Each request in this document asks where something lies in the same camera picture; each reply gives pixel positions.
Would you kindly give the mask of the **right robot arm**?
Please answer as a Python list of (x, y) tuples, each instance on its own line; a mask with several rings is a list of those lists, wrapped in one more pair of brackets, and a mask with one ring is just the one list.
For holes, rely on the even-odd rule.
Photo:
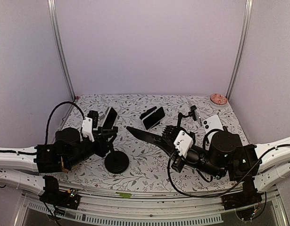
[(188, 165), (217, 179), (228, 174), (231, 181), (238, 183), (290, 158), (290, 137), (269, 144), (243, 146), (239, 135), (226, 128), (210, 128), (202, 147), (194, 144), (194, 138), (193, 133), (182, 127), (166, 126), (153, 143), (178, 161), (172, 166), (177, 172)]

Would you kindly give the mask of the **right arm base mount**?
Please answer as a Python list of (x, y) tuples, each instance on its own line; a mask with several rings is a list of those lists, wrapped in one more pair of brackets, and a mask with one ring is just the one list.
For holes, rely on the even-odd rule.
[(262, 201), (262, 195), (257, 192), (253, 178), (246, 179), (243, 182), (241, 192), (226, 194), (221, 198), (225, 210), (258, 204)]

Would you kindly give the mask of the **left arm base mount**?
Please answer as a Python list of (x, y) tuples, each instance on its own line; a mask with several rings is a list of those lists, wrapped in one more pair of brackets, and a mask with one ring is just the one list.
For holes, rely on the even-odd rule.
[(39, 196), (39, 200), (54, 207), (63, 207), (71, 210), (77, 210), (80, 204), (81, 196), (79, 190), (69, 188), (66, 191), (59, 189), (59, 183), (53, 176), (43, 176), (44, 193)]

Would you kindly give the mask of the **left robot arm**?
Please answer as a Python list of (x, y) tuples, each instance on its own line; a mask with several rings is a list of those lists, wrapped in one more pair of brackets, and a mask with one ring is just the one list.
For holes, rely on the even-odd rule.
[(104, 116), (90, 110), (82, 115), (80, 129), (65, 128), (55, 133), (53, 144), (27, 148), (0, 148), (0, 183), (39, 196), (45, 193), (53, 204), (61, 204), (64, 194), (58, 180), (47, 173), (67, 172), (93, 155), (105, 157), (117, 135), (118, 114), (109, 107)]

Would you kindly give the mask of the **white-edged phone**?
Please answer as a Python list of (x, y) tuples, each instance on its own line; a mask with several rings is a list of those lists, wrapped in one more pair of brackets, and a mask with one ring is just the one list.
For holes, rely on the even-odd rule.
[(141, 120), (144, 128), (149, 130), (154, 126), (158, 125), (160, 121), (165, 117), (165, 112), (163, 107), (157, 107), (155, 111), (150, 113), (148, 116)]
[(118, 117), (117, 111), (113, 107), (109, 107), (104, 117), (102, 128), (112, 129)]

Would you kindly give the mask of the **white phone dual camera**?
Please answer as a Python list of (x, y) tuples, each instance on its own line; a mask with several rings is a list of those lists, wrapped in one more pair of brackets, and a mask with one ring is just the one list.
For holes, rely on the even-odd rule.
[(202, 125), (203, 125), (203, 128), (204, 128), (206, 134), (208, 134), (209, 139), (211, 139), (211, 137), (216, 132), (223, 130), (223, 125), (222, 125), (220, 118), (217, 114), (203, 120)]

